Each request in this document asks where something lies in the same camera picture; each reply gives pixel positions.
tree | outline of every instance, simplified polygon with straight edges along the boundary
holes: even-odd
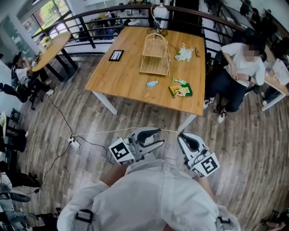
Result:
[[[44,20],[49,20],[51,17],[58,15],[55,5],[52,2],[53,0],[47,2],[44,6],[41,7],[40,13]]]

white shirt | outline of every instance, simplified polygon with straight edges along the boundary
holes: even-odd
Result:
[[[61,212],[58,230],[70,231],[85,208],[94,213],[94,231],[163,231],[166,224],[175,231],[216,230],[218,206],[188,174],[163,160],[129,168],[111,188],[99,181],[81,189]]]
[[[27,67],[25,68],[17,68],[16,75],[20,83],[24,84],[29,82],[29,78],[27,76]]]
[[[258,85],[263,85],[265,79],[265,66],[261,57],[255,58],[254,62],[247,62],[244,57],[243,43],[231,43],[221,47],[223,53],[227,53],[231,57],[233,56],[233,63],[236,65],[238,74],[246,74],[254,78]],[[229,74],[231,74],[231,67],[227,65],[224,67]],[[249,87],[248,81],[239,80],[238,83],[245,87]]]

wooden table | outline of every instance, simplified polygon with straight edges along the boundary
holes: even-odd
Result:
[[[54,37],[51,40],[51,45],[47,48],[45,53],[40,53],[40,58],[37,63],[36,67],[32,68],[33,72],[39,71],[43,67],[47,67],[60,81],[67,81],[69,78],[71,78],[74,73],[76,72],[78,65],[75,63],[71,57],[67,54],[67,52],[64,50],[64,46],[70,39],[71,33],[69,31],[63,32],[56,37]],[[58,53],[62,52],[63,55],[66,57],[66,59],[70,62],[71,66],[73,68],[70,68],[59,56]],[[64,71],[61,71],[61,73],[58,73],[55,71],[49,64],[49,62],[56,58],[60,64],[63,66]]]
[[[140,63],[145,37],[148,35],[147,31],[147,28],[125,27],[101,59],[87,83],[86,89],[92,91],[115,115],[117,110],[104,94],[187,112],[189,115],[178,127],[178,130],[183,130],[197,115],[203,114],[205,95],[204,39],[190,34],[168,31],[166,39],[172,61],[170,75],[146,74],[140,73]],[[174,56],[179,52],[183,43],[187,48],[197,47],[200,58],[197,58],[192,52],[190,62],[175,60]],[[108,61],[114,50],[124,50],[119,62]],[[179,84],[172,81],[173,77],[186,80],[192,88],[193,96],[173,98],[168,87]],[[148,88],[147,82],[154,80],[157,80],[158,84]]]
[[[273,53],[269,49],[268,46],[265,48],[265,52],[267,54],[267,61],[269,62],[269,67],[272,67],[275,63],[276,58],[274,57]],[[275,88],[277,91],[280,92],[280,95],[276,97],[274,100],[272,100],[270,103],[268,103],[266,106],[262,107],[262,111],[267,110],[269,107],[273,106],[275,103],[283,99],[285,96],[288,95],[287,87],[284,85],[281,85],[278,80],[273,79],[273,76],[275,75],[274,71],[271,70],[269,75],[265,78],[265,83],[270,85],[271,87]]]

plastic bottle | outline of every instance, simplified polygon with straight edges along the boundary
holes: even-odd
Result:
[[[146,85],[148,86],[148,88],[153,87],[154,85],[158,84],[158,81],[152,81],[152,82],[148,82]]]

cable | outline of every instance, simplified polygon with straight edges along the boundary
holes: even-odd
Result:
[[[83,139],[85,142],[87,142],[87,143],[89,143],[89,144],[91,144],[91,145],[96,145],[96,146],[102,147],[102,148],[105,150],[105,152],[106,152],[106,157],[107,157],[107,149],[106,149],[104,146],[99,145],[99,144],[96,144],[96,143],[88,142],[85,138],[83,138],[83,137],[81,137],[81,136],[79,136],[79,135],[78,135],[76,138],[81,138],[81,139]],[[112,163],[112,162],[108,159],[108,157],[107,157],[107,161],[108,161],[109,163],[111,163],[112,165],[114,165],[114,163]]]
[[[117,129],[117,130],[113,130],[113,131],[104,131],[104,132],[96,132],[96,133],[79,133],[76,135],[72,135],[72,136],[78,136],[78,135],[89,135],[89,134],[93,134],[93,135],[97,135],[97,134],[101,134],[101,133],[110,133],[110,132],[116,132],[116,131],[125,131],[128,129],[138,129],[136,127],[130,127],[130,128],[126,128],[126,129]],[[167,129],[161,129],[162,131],[167,131],[167,132],[175,132],[175,133],[180,133],[178,131],[173,131],[173,130],[167,130]]]
[[[67,124],[67,126],[70,128],[70,131],[71,131],[71,136],[72,136],[72,135],[73,135],[73,131],[72,131],[72,128],[69,126],[69,124],[68,124],[68,122],[67,122],[66,118],[64,117],[64,115],[63,115],[62,111],[59,109],[59,107],[58,107],[58,106],[56,106],[56,105],[54,104],[54,102],[53,102],[51,99],[50,99],[50,101],[51,101],[51,103],[53,104],[53,106],[54,106],[54,107],[56,107],[56,108],[58,109],[58,111],[61,113],[61,115],[62,115],[63,119],[65,120],[65,122],[66,122],[66,124]]]
[[[45,174],[44,174],[44,179],[43,179],[43,181],[41,182],[40,187],[39,187],[38,189],[34,190],[33,192],[27,193],[27,194],[32,194],[32,193],[38,193],[38,192],[39,192],[39,190],[42,188],[42,185],[43,185],[43,183],[44,183],[44,181],[45,181],[45,179],[46,179],[46,174],[52,169],[52,167],[53,167],[54,163],[56,162],[56,160],[57,160],[58,158],[64,156],[64,155],[66,154],[66,152],[68,151],[69,148],[70,148],[70,144],[68,145],[68,147],[66,148],[66,150],[64,151],[64,153],[62,153],[60,156],[57,155],[57,157],[56,157],[55,160],[53,161],[51,167],[45,172]]]
[[[51,101],[51,103],[53,104],[53,106],[56,107],[56,108],[58,109],[58,111],[61,113],[64,121],[66,122],[67,126],[70,128],[70,131],[71,131],[71,135],[70,135],[70,136],[74,136],[75,139],[76,139],[76,141],[80,138],[80,139],[84,140],[85,142],[87,142],[87,143],[89,143],[89,144],[91,144],[91,145],[96,145],[96,146],[102,147],[102,148],[105,150],[105,152],[106,152],[107,161],[108,161],[109,163],[111,163],[112,165],[114,165],[114,163],[112,163],[111,160],[108,159],[107,149],[106,149],[104,146],[99,145],[99,144],[96,144],[96,143],[88,142],[85,138],[83,138],[83,137],[81,137],[81,136],[79,136],[79,135],[101,134],[101,133],[110,133],[110,132],[116,132],[116,131],[125,131],[125,130],[128,130],[128,129],[137,129],[137,127],[130,127],[130,128],[126,128],[126,129],[117,129],[117,130],[113,130],[113,131],[103,131],[103,132],[86,133],[86,134],[79,133],[79,134],[73,135],[73,130],[72,130],[72,128],[70,127],[70,125],[68,124],[68,122],[67,122],[66,118],[64,117],[64,115],[63,115],[62,111],[60,110],[60,108],[54,104],[54,102],[51,100],[51,98],[50,98],[49,96],[48,96],[48,98],[49,98],[49,100]],[[162,131],[179,133],[178,131],[172,131],[172,130],[167,130],[167,129],[161,129],[161,130],[162,130]],[[39,187],[38,189],[36,189],[35,191],[33,191],[33,192],[31,192],[31,193],[27,193],[27,194],[32,194],[32,193],[38,193],[38,192],[39,192],[39,190],[42,188],[42,185],[43,185],[43,183],[44,183],[44,181],[45,181],[45,179],[46,179],[46,174],[52,169],[52,167],[53,167],[54,163],[56,162],[56,160],[66,154],[66,152],[68,151],[69,147],[70,147],[70,144],[68,145],[68,147],[66,148],[66,150],[64,151],[63,154],[61,154],[60,156],[57,156],[57,157],[55,158],[55,160],[53,161],[51,167],[45,172],[45,174],[44,174],[44,179],[43,179],[42,183],[40,184],[40,187]]]

